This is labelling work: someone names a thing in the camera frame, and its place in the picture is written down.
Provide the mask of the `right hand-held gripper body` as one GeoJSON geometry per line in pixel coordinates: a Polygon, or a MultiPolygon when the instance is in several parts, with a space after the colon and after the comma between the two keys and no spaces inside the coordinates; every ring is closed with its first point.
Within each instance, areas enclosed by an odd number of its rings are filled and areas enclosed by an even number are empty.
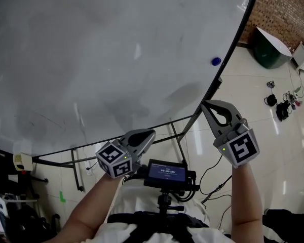
{"type": "Polygon", "coordinates": [[[252,128],[246,119],[241,119],[226,129],[215,139],[213,145],[231,163],[238,168],[259,155],[258,143],[252,128]]]}

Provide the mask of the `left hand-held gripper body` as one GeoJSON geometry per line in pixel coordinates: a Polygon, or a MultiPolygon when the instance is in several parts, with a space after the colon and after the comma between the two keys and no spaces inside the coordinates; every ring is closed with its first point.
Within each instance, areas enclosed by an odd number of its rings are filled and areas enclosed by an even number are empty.
{"type": "Polygon", "coordinates": [[[107,142],[96,152],[99,166],[113,179],[135,174],[141,166],[141,155],[142,140],[126,138],[107,142]]]}

